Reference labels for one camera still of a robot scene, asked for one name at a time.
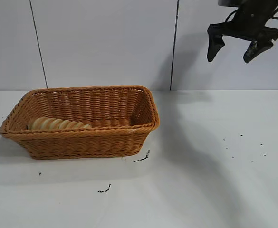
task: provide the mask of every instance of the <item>white wall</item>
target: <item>white wall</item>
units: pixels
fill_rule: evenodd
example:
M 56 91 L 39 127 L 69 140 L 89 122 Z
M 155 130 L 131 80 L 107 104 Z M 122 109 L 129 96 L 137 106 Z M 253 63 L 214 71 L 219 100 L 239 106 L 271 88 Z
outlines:
M 168 90 L 177 0 L 32 0 L 49 87 Z
M 224 37 L 206 59 L 207 28 L 233 8 L 180 0 L 173 90 L 278 89 L 278 41 L 245 64 L 249 42 Z M 168 90 L 177 0 L 32 0 L 49 87 Z M 278 28 L 278 21 L 268 26 Z M 0 90 L 45 87 L 29 0 L 0 0 Z
M 28 0 L 0 0 L 0 90 L 45 87 Z
M 209 63 L 210 23 L 223 22 L 234 8 L 217 0 L 180 0 L 174 59 L 173 90 L 278 89 L 278 40 L 249 64 L 242 57 L 250 42 L 223 37 L 225 47 Z M 269 21 L 278 28 L 278 21 Z

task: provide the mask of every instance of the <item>white tabletop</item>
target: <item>white tabletop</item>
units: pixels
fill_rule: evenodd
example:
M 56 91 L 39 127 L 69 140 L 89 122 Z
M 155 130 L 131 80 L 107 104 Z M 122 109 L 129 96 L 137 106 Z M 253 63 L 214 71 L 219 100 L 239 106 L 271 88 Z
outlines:
M 24 93 L 0 91 L 0 125 Z M 0 137 L 0 228 L 278 228 L 278 91 L 153 95 L 135 156 L 40 161 Z

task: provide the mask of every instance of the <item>black debris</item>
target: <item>black debris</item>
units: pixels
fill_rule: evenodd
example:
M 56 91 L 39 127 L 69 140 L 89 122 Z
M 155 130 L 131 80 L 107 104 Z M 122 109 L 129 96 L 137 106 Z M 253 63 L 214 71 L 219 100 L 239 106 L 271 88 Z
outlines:
M 139 162 L 139 161 L 143 161 L 143 160 L 147 159 L 148 156 L 149 156 L 149 153 L 150 153 L 150 150 L 147 151 L 146 157 L 145 157 L 145 158 L 142 158 L 142 159 L 140 159 L 140 160 L 135 160 L 134 162 Z
M 99 192 L 99 193 L 108 192 L 108 190 L 110 189 L 110 186 L 111 186 L 111 184 L 108 186 L 106 191 L 97 191 L 97 192 Z

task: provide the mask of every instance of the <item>wicker basket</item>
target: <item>wicker basket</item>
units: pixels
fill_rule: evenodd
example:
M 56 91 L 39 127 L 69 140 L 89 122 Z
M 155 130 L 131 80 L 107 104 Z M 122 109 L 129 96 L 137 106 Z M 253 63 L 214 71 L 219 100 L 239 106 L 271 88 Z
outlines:
M 31 118 L 55 117 L 91 129 L 27 130 Z M 141 86 L 39 89 L 31 91 L 2 123 L 0 134 L 34 159 L 121 157 L 138 153 L 159 126 L 151 92 Z

